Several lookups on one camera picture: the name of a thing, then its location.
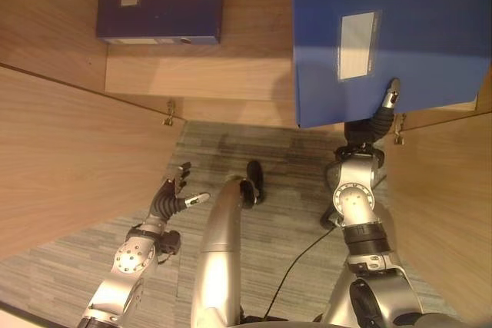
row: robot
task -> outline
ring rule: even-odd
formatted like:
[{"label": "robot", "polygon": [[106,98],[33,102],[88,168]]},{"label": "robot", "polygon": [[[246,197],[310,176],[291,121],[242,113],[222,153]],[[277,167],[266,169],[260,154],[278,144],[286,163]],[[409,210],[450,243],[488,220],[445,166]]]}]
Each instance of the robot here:
[{"label": "robot", "polygon": [[[372,118],[345,124],[347,145],[335,151],[341,163],[338,183],[322,223],[334,219],[333,227],[343,230],[348,256],[326,311],[310,323],[244,315],[241,212],[264,197],[261,165],[252,161],[245,177],[225,183],[210,212],[198,257],[191,328],[467,327],[443,314],[423,313],[397,252],[390,248],[383,224],[373,212],[372,187],[384,163],[384,153],[373,143],[389,131],[399,94],[400,82],[394,78]],[[190,167],[183,164],[174,179],[164,182],[145,221],[129,230],[78,328],[131,328],[130,318],[141,300],[145,280],[160,263],[158,257],[163,253],[170,257],[179,250],[179,233],[165,230],[169,218],[210,197],[207,193],[177,197]]]}]

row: wooden shelf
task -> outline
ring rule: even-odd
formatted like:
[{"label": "wooden shelf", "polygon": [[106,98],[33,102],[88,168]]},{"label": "wooden shelf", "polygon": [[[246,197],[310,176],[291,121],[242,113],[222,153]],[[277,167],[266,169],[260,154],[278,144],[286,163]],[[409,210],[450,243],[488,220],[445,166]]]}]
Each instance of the wooden shelf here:
[{"label": "wooden shelf", "polygon": [[111,45],[106,91],[293,101],[291,55],[291,0],[224,0],[220,45]]}]

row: metal hinge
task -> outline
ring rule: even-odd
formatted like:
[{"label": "metal hinge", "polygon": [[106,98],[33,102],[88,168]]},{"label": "metal hinge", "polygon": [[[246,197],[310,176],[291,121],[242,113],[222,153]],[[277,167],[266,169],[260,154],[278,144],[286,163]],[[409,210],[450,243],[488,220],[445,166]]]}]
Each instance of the metal hinge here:
[{"label": "metal hinge", "polygon": [[175,117],[175,111],[176,111],[176,103],[174,100],[169,100],[168,101],[168,115],[166,119],[162,121],[162,125],[164,126],[172,126],[173,125],[173,118]]},{"label": "metal hinge", "polygon": [[401,135],[403,131],[403,125],[407,115],[405,113],[397,114],[394,121],[394,144],[403,145],[405,143],[404,137]]}]

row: gray carpet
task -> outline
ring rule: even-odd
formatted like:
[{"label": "gray carpet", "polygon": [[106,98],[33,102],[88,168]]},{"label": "gray carpet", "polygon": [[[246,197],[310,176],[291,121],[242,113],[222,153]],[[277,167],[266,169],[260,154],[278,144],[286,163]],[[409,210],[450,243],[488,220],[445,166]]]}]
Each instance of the gray carpet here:
[{"label": "gray carpet", "polygon": [[[262,315],[291,261],[325,232],[318,221],[330,195],[322,173],[342,144],[342,134],[189,122],[167,172],[191,161],[184,193],[209,191],[212,199],[171,219],[168,229],[181,233],[181,252],[149,281],[131,328],[189,327],[194,269],[208,212],[224,179],[244,175],[253,158],[263,164],[267,198],[243,213],[241,298],[246,314]],[[375,194],[389,205],[384,182]],[[128,228],[145,215],[141,210],[0,261],[0,300],[76,326]],[[336,230],[294,267],[271,315],[312,320],[322,313],[345,255]],[[410,267],[407,271],[426,311],[455,315],[432,287]]]}]

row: dark blue box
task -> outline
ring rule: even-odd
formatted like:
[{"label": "dark blue box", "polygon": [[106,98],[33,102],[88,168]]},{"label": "dark blue box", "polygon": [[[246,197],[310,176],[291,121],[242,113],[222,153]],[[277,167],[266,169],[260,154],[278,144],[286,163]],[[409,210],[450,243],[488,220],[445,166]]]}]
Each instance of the dark blue box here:
[{"label": "dark blue box", "polygon": [[97,37],[111,44],[217,44],[222,0],[99,0]]}]

